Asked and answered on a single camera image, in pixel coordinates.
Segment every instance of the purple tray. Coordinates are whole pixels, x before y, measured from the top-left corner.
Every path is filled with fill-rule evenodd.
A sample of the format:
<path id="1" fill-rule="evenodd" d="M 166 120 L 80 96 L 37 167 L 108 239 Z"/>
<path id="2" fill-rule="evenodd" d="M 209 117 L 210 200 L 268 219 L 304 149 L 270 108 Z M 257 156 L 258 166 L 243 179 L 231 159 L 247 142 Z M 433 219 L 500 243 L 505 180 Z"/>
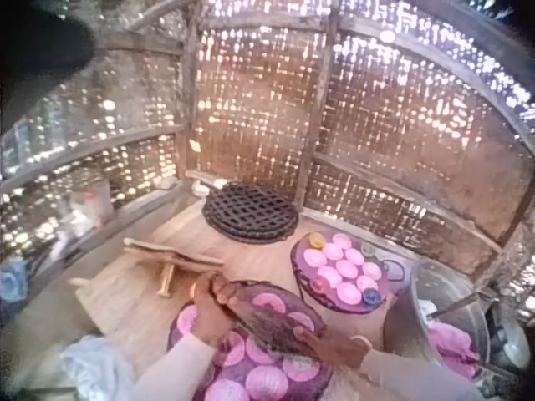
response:
<path id="1" fill-rule="evenodd" d="M 251 297 L 251 299 L 254 299 L 255 296 L 259 294 L 273 294 L 275 297 L 278 297 L 283 302 L 284 307 L 286 308 L 285 312 L 287 314 L 293 312 L 303 313 L 313 323 L 314 331 L 316 333 L 320 333 L 324 329 L 325 325 L 322 318 L 311 307 L 306 305 L 299 297 L 292 294 L 291 292 L 284 290 L 281 287 L 269 284 L 267 282 L 241 283 L 245 286 L 244 291 L 247 292 L 247 297 Z M 177 320 L 179 319 L 181 313 L 191 305 L 193 305 L 193 303 L 188 302 L 181 309 L 179 316 L 171 324 L 171 331 L 169 334 L 167 350 L 173 348 L 176 342 L 181 339 L 182 333 L 177 328 Z M 247 344 L 247 338 L 250 336 L 248 332 L 246 332 L 241 327 L 235 328 L 233 332 L 237 333 L 242 338 L 243 342 Z M 319 368 L 319 371 L 313 376 L 313 378 L 306 380 L 303 380 L 304 378 L 307 378 L 306 373 L 302 377 L 299 377 L 300 372 L 290 373 L 295 378 L 297 377 L 298 380 L 303 380 L 296 381 L 287 374 L 286 371 L 288 370 L 288 368 L 286 368 L 285 370 L 285 367 L 283 366 L 284 359 L 286 358 L 286 356 L 273 352 L 269 352 L 268 355 L 273 358 L 273 362 L 255 362 L 255 360 L 251 359 L 251 357 L 249 356 L 249 352 L 246 347 L 245 353 L 243 354 L 243 358 L 240 360 L 240 362 L 235 363 L 232 366 L 221 367 L 218 364 L 213 363 L 210 368 L 210 371 L 207 373 L 204 382 L 201 384 L 199 389 L 197 389 L 196 394 L 194 396 L 194 401 L 214 401 L 216 398 L 217 401 L 223 401 L 226 399 L 232 399 L 236 401 L 246 401 L 248 399 L 305 401 L 317 400 L 321 397 L 325 388 L 329 384 L 329 380 L 333 373 L 333 369 L 330 366 L 316 363 L 316 366 Z M 284 377 L 287 380 L 288 388 L 284 389 L 284 386 L 282 386 L 282 388 L 279 386 L 277 391 L 275 391 L 274 393 L 270 393 L 269 382 L 267 381 L 264 384 L 265 386 L 267 386 L 265 389 L 267 393 L 266 397 L 259 398 L 258 394 L 254 394 L 257 396 L 256 398 L 254 398 L 251 394 L 248 393 L 252 386 L 247 386 L 247 377 L 249 376 L 249 373 L 253 371 L 253 369 L 259 367 L 264 367 L 260 369 L 264 372 L 275 371 L 279 375 L 283 373 Z M 230 387 L 232 388 L 233 386 L 235 392 L 233 393 L 232 391 L 229 391 L 227 394 L 220 392 L 219 389 L 224 386 L 221 386 L 218 390 L 216 390 L 218 386 L 218 384 L 214 385 L 216 381 L 219 381 L 219 384 L 224 383 L 226 386 L 229 386 L 229 381 L 232 382 L 230 383 Z"/>
<path id="2" fill-rule="evenodd" d="M 333 241 L 333 236 L 335 234 L 342 233 L 340 231 L 315 231 L 319 234 L 321 234 L 325 238 L 326 243 L 330 243 Z M 313 281 L 318 278 L 318 268 L 310 266 L 304 259 L 303 253 L 307 249 L 313 249 L 313 247 L 310 245 L 309 236 L 312 233 L 308 233 L 306 236 L 301 238 L 292 249 L 291 252 L 291 260 L 292 260 L 292 266 L 293 266 L 293 272 L 296 276 L 298 285 L 301 288 L 304 288 L 304 290 L 307 292 L 309 296 L 311 296 L 313 299 L 315 299 L 318 303 L 323 305 L 324 307 L 327 307 L 331 310 L 334 310 L 336 312 L 343 312 L 343 313 L 360 313 L 360 314 L 366 314 L 373 312 L 375 309 L 377 309 L 381 303 L 385 300 L 386 295 L 390 292 L 390 284 L 389 280 L 387 278 L 387 271 L 388 267 L 385 263 L 377 259 L 376 256 L 364 256 L 364 262 L 373 262 L 375 263 L 382 271 L 382 277 L 376 281 L 379 294 L 381 295 L 382 301 L 378 303 L 377 305 L 370 306 L 364 303 L 364 299 L 358 303 L 357 305 L 349 305 L 348 303 L 343 302 L 336 291 L 336 288 L 330 288 L 327 289 L 324 293 L 318 293 L 313 288 Z M 352 247 L 356 250 L 361 250 L 362 245 L 365 242 L 362 242 L 358 239 L 356 239 L 354 236 L 351 236 L 350 234 L 347 234 L 343 232 L 342 234 L 345 234 L 349 237 L 351 240 Z M 327 264 L 325 266 L 332 267 L 336 269 L 336 261 L 327 260 Z M 364 275 L 362 266 L 357 266 L 357 269 L 359 270 L 359 275 L 356 278 L 347 278 L 342 277 L 342 282 L 349 282 L 351 284 L 354 284 L 356 286 L 356 281 L 358 277 L 361 277 Z"/>

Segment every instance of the pink cloth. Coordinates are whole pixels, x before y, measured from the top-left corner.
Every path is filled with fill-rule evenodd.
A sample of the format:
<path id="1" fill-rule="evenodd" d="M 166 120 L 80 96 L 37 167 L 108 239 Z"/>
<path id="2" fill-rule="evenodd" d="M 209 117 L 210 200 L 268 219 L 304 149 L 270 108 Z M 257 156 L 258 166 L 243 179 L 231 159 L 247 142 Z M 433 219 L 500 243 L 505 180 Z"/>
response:
<path id="1" fill-rule="evenodd" d="M 457 327 L 441 322 L 430 322 L 428 334 L 431 343 L 442 356 L 444 364 L 451 371 L 469 379 L 476 375 L 477 365 L 472 361 L 479 359 L 479 355 L 470 349 L 470 335 Z"/>

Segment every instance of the stacked griddle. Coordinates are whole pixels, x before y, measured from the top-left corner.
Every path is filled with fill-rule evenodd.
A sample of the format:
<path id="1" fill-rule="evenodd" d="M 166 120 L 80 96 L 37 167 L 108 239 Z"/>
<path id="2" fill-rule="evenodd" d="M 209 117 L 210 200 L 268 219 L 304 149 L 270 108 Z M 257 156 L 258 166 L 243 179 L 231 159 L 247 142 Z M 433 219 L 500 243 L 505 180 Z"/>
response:
<path id="1" fill-rule="evenodd" d="M 215 230 L 250 244 L 284 241 L 298 224 L 291 202 L 272 190 L 237 181 L 212 190 L 202 214 Z"/>

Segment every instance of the round iron griddle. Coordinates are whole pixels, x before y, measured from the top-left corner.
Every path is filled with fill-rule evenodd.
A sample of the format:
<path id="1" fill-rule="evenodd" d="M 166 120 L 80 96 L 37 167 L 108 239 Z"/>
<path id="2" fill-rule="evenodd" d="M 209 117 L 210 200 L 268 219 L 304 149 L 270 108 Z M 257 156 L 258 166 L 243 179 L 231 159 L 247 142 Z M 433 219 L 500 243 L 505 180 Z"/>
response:
<path id="1" fill-rule="evenodd" d="M 327 231 L 318 231 L 318 233 L 321 234 L 325 238 L 326 243 L 329 243 L 333 240 L 333 236 L 335 234 L 338 234 L 338 231 L 327 230 Z M 313 288 L 313 281 L 314 279 L 318 277 L 318 268 L 311 267 L 304 260 L 304 256 L 303 256 L 303 253 L 305 250 L 313 248 L 309 240 L 310 234 L 312 233 L 308 233 L 306 236 L 301 238 L 293 246 L 291 254 L 290 254 L 290 259 L 292 261 L 292 267 L 293 267 L 293 273 L 295 274 L 298 285 L 301 288 L 304 288 L 307 294 L 311 296 L 314 300 L 316 300 L 319 304 L 336 312 L 366 314 L 366 313 L 373 312 L 375 309 L 377 309 L 385 300 L 386 294 L 390 292 L 388 278 L 387 278 L 388 266 L 386 265 L 386 263 L 383 263 L 382 261 L 377 259 L 376 256 L 364 257 L 364 261 L 366 262 L 371 261 L 375 263 L 377 266 L 380 267 L 382 271 L 382 277 L 376 283 L 377 283 L 378 290 L 379 290 L 380 295 L 382 296 L 383 301 L 378 303 L 377 305 L 374 305 L 374 306 L 367 305 L 365 304 L 364 300 L 361 301 L 357 305 L 349 305 L 347 303 L 344 303 L 338 297 L 335 288 L 329 288 L 323 294 L 317 293 Z M 349 239 L 351 240 L 352 247 L 354 249 L 361 250 L 364 242 L 357 240 L 355 237 L 349 234 L 346 234 L 346 233 L 344 234 L 349 237 Z M 332 267 L 335 269 L 336 262 L 328 259 L 327 264 L 325 266 Z M 355 279 L 349 279 L 347 277 L 343 277 L 342 282 L 349 282 L 349 283 L 355 284 L 357 278 L 364 275 L 362 266 L 357 266 L 357 269 L 359 270 L 359 275 Z"/>
<path id="2" fill-rule="evenodd" d="M 260 294 L 273 294 L 274 296 L 280 298 L 283 301 L 284 306 L 286 307 L 286 314 L 296 312 L 306 315 L 314 325 L 314 331 L 316 333 L 321 333 L 324 330 L 325 324 L 322 318 L 307 304 L 303 302 L 298 296 L 292 294 L 291 292 L 282 289 L 281 287 L 274 286 L 268 282 L 240 282 L 244 288 L 243 291 L 247 294 L 247 297 L 253 299 L 254 297 Z M 182 338 L 181 332 L 178 330 L 176 321 L 187 307 L 191 306 L 192 302 L 188 302 L 179 312 L 178 317 L 173 320 L 171 324 L 171 330 L 169 333 L 169 339 L 167 343 L 167 350 L 171 350 L 175 344 Z M 247 344 L 247 339 L 250 334 L 241 327 L 236 327 L 233 332 L 241 336 L 243 342 Z M 201 383 L 200 387 L 197 389 L 193 400 L 202 401 L 206 399 L 206 394 L 210 391 L 211 386 L 219 381 L 230 381 L 232 383 L 237 383 L 237 387 L 242 386 L 247 388 L 246 381 L 249 377 L 249 374 L 255 368 L 267 368 L 267 370 L 272 369 L 275 371 L 284 372 L 286 379 L 288 381 L 288 389 L 286 390 L 285 395 L 280 398 L 280 401 L 295 401 L 295 400 L 319 400 L 324 393 L 324 390 L 327 388 L 331 376 L 333 374 L 333 369 L 325 364 L 319 365 L 319 371 L 315 374 L 313 378 L 307 378 L 302 381 L 296 381 L 291 378 L 295 375 L 287 374 L 285 372 L 284 355 L 277 353 L 270 353 L 270 356 L 273 357 L 272 362 L 268 363 L 258 363 L 255 362 L 250 356 L 249 352 L 246 350 L 243 358 L 240 362 L 233 364 L 232 366 L 220 366 L 217 363 L 218 358 L 214 359 L 214 363 L 211 365 L 207 377 Z"/>
<path id="3" fill-rule="evenodd" d="M 212 190 L 202 214 L 224 236 L 252 244 L 283 241 L 298 224 L 298 212 L 291 202 L 271 190 L 241 182 Z"/>

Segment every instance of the white cloth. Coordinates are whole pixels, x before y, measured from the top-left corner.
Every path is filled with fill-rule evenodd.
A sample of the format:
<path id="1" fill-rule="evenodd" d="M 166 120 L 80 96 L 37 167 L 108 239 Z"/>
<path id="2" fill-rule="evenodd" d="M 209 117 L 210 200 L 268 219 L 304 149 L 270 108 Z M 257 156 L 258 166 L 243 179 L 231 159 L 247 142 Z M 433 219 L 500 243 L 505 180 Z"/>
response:
<path id="1" fill-rule="evenodd" d="M 185 335 L 135 387 L 135 400 L 189 401 L 216 350 Z M 370 350 L 360 372 L 403 401 L 484 401 L 463 377 L 434 363 Z"/>
<path id="2" fill-rule="evenodd" d="M 60 355 L 62 368 L 89 401 L 131 401 L 134 372 L 107 338 L 85 336 Z"/>

